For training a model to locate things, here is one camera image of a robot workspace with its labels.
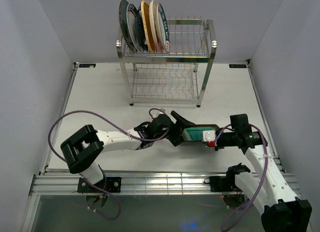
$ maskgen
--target dish rack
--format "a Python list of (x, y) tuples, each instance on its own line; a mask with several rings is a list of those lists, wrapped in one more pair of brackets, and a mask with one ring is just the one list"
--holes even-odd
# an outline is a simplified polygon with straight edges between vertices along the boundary
[[(167, 19), (170, 51), (132, 52), (119, 29), (116, 49), (129, 104), (169, 102), (201, 106), (217, 51), (212, 20), (201, 18)], [(125, 63), (133, 65), (133, 79)], [(206, 63), (198, 88), (198, 65)]]

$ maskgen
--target black plate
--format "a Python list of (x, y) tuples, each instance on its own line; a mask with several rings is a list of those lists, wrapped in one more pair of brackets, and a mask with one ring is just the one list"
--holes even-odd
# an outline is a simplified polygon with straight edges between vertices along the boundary
[(134, 43), (132, 42), (129, 31), (128, 31), (128, 24), (127, 24), (127, 8), (128, 8), (128, 1), (121, 0), (120, 6), (119, 6), (119, 23), (122, 31), (123, 38), (128, 45), (129, 49), (132, 52), (136, 52), (136, 48), (134, 46)]
[(145, 29), (144, 29), (144, 22), (142, 20), (142, 17), (140, 16), (141, 12), (141, 5), (138, 9), (138, 16), (135, 17), (135, 34), (138, 39), (139, 45), (142, 47), (144, 51), (148, 51), (148, 45), (145, 43), (146, 41), (146, 35), (145, 35)]

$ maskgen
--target white plate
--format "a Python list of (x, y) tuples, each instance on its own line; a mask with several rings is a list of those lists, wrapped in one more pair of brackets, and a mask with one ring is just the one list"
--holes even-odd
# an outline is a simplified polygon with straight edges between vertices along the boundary
[(149, 18), (150, 18), (150, 26), (151, 26), (151, 33), (153, 42), (155, 45), (155, 49), (157, 52), (162, 52), (164, 50), (164, 47), (160, 40), (158, 39), (157, 31), (156, 31), (156, 24), (155, 20), (157, 18), (158, 14), (158, 3), (155, 0), (152, 0), (149, 5)]
[(155, 16), (155, 28), (158, 40), (167, 52), (170, 50), (169, 26), (164, 8), (160, 3), (157, 4), (157, 13)]
[(132, 40), (134, 47), (138, 51), (142, 51), (141, 46), (138, 41), (138, 38), (137, 38), (136, 28), (135, 28), (136, 17), (138, 16), (138, 13), (139, 12), (138, 12), (137, 8), (132, 3), (128, 4), (128, 6), (126, 8), (126, 23), (128, 26), (129, 36)]

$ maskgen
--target metal extrusion frame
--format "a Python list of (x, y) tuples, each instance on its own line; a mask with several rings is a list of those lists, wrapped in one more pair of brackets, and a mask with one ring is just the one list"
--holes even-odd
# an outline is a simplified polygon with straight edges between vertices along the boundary
[[(173, 195), (234, 195), (236, 192), (211, 192), (206, 179), (211, 176), (223, 177), (225, 173), (154, 173), (154, 172), (120, 172), (104, 171), (108, 177), (121, 177), (121, 192), (119, 196), (173, 196)], [(282, 174), (288, 185), (296, 194), (300, 194), (295, 176), (292, 173)], [(257, 183), (259, 177), (253, 173)], [(49, 174), (37, 175), (30, 189), (31, 196), (62, 196), (84, 195), (78, 193), (80, 175)]]

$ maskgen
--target black mounting bracket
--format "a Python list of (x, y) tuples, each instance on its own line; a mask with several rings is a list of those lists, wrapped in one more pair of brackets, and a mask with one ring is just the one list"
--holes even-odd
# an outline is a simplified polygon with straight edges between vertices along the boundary
[[(103, 180), (95, 184), (95, 186), (108, 191), (110, 193), (121, 192), (121, 177), (105, 177)], [(102, 193), (100, 190), (91, 187), (84, 178), (79, 179), (78, 193)]]
[(211, 192), (233, 192), (226, 176), (210, 176), (209, 182), (206, 180), (204, 183), (210, 185)]

